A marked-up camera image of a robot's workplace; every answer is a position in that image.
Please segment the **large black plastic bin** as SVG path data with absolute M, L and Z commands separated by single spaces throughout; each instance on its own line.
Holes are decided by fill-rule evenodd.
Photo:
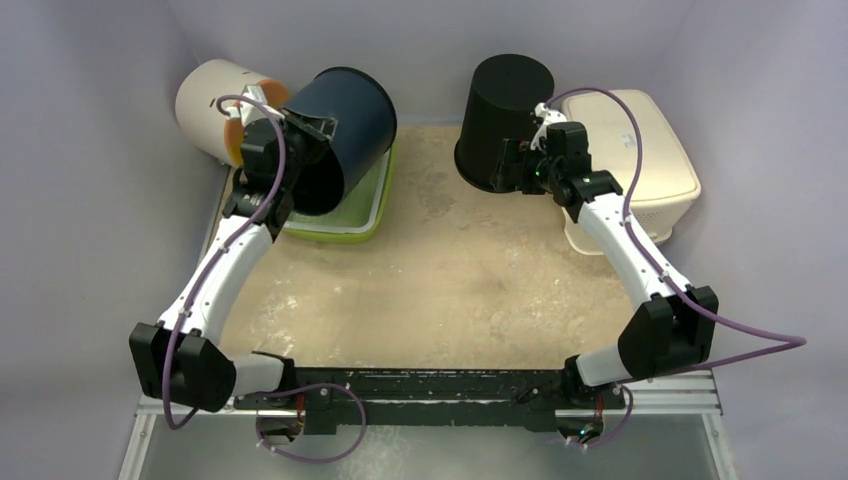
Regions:
M 505 140 L 530 140 L 534 109 L 553 94 L 549 69 L 526 55 L 506 53 L 483 60 L 473 71 L 454 147 L 459 175 L 473 187 L 496 193 L 492 183 Z

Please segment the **cream perforated plastic basket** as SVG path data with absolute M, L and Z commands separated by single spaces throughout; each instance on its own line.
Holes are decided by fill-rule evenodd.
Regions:
M 642 138 L 642 167 L 630 210 L 656 244 L 667 241 L 673 228 L 701 195 L 696 171 L 670 123 L 645 92 L 615 90 L 629 108 Z M 627 193 L 637 163 L 636 135 L 624 110 L 609 97 L 590 92 L 559 103 L 568 119 L 588 132 L 594 170 L 607 170 Z

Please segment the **dark blue bin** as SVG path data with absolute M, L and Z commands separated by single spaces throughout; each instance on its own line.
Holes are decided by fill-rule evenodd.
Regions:
M 319 216 L 342 200 L 381 160 L 397 133 L 397 115 L 383 86 L 348 66 L 330 67 L 295 93 L 283 109 L 305 120 L 327 121 L 329 147 L 306 166 L 293 188 L 294 211 Z

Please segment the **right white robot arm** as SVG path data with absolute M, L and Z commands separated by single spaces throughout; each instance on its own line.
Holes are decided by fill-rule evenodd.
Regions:
M 612 173 L 595 170 L 588 133 L 578 122 L 544 127 L 542 139 L 506 139 L 492 175 L 498 193 L 549 193 L 600 246 L 624 285 L 634 313 L 615 343 L 566 360 L 564 399 L 584 407 L 601 386 L 693 367 L 709 357 L 718 298 L 694 287 L 659 253 Z

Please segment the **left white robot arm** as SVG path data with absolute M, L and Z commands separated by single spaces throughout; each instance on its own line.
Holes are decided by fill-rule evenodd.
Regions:
M 250 273 L 290 214 L 299 209 L 306 174 L 332 152 L 337 121 L 276 110 L 244 125 L 243 164 L 232 175 L 215 235 L 188 284 L 154 323 L 139 323 L 129 347 L 142 391 L 177 415 L 217 412 L 240 395 L 259 393 L 272 408 L 297 399 L 298 382 L 283 357 L 262 352 L 232 359 L 220 348 L 223 328 Z

